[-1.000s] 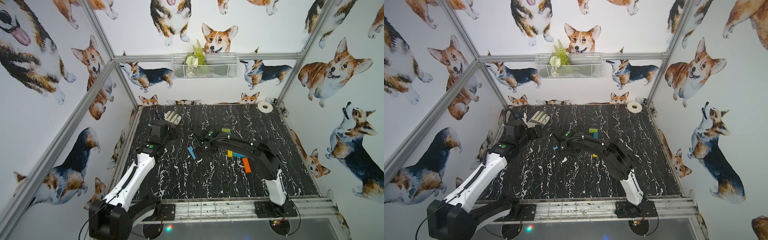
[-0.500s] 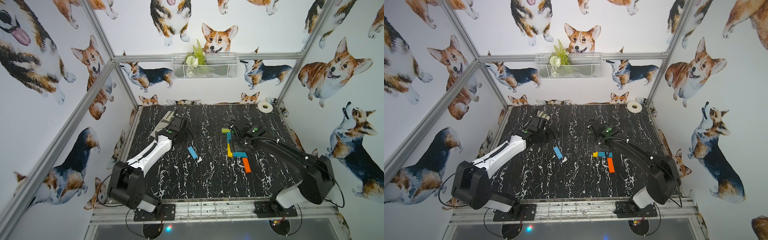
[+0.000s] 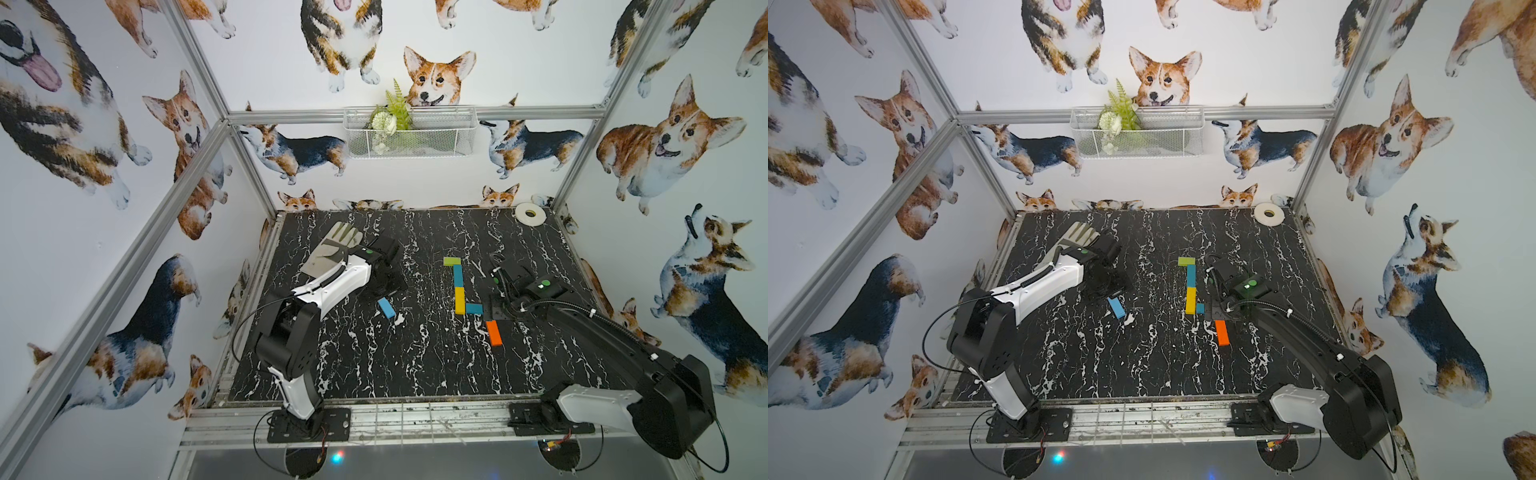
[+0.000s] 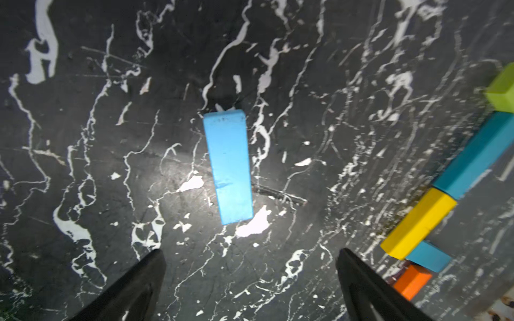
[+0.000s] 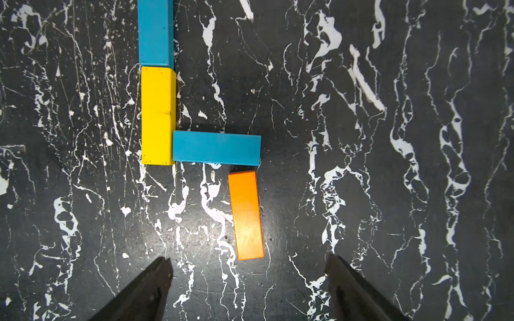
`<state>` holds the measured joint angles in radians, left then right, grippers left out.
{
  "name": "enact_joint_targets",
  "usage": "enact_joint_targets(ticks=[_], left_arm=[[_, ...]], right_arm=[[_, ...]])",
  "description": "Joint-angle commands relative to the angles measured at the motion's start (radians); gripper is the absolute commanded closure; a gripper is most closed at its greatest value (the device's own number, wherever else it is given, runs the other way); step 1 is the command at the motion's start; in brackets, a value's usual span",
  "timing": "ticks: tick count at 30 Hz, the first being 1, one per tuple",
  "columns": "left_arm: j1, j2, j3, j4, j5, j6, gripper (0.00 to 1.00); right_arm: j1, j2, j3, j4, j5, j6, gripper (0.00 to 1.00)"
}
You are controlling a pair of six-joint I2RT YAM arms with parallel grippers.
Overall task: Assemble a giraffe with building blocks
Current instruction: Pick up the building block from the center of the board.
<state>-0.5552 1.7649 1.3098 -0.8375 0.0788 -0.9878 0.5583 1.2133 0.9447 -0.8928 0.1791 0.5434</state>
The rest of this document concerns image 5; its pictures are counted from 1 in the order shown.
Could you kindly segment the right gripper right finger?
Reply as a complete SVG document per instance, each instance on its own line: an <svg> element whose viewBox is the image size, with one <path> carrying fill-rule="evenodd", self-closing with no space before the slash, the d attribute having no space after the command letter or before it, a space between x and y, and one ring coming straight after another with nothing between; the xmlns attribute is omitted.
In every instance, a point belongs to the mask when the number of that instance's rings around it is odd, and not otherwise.
<svg viewBox="0 0 514 321"><path fill-rule="evenodd" d="M326 256L330 317L335 320L409 320L342 257Z"/></svg>

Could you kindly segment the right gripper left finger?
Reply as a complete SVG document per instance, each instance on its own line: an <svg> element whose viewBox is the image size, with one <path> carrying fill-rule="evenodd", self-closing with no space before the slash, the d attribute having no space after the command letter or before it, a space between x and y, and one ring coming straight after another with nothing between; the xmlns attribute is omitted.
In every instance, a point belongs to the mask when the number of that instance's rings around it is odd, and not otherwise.
<svg viewBox="0 0 514 321"><path fill-rule="evenodd" d="M171 260L158 257L91 320L162 320L172 279Z"/></svg>

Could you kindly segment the orange block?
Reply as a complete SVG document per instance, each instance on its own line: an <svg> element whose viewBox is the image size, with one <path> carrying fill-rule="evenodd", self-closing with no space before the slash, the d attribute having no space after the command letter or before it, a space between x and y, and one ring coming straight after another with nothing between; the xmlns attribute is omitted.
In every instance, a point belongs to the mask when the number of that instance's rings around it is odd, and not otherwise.
<svg viewBox="0 0 514 321"><path fill-rule="evenodd" d="M256 171L228 175L238 260L264 257Z"/></svg>

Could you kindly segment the teal block body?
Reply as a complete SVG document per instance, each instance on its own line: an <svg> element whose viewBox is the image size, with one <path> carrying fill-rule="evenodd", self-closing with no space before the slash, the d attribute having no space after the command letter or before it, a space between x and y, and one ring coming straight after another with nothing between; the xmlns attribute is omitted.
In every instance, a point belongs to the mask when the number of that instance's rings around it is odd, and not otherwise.
<svg viewBox="0 0 514 321"><path fill-rule="evenodd" d="M214 132L175 131L173 160L257 167L261 137Z"/></svg>

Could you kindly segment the yellow block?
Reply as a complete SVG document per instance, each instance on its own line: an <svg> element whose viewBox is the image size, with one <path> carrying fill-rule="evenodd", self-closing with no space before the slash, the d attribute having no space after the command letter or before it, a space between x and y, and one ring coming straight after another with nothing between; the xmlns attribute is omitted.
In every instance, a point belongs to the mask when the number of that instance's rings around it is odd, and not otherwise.
<svg viewBox="0 0 514 321"><path fill-rule="evenodd" d="M177 116L176 73L171 68L141 68L142 163L173 165Z"/></svg>

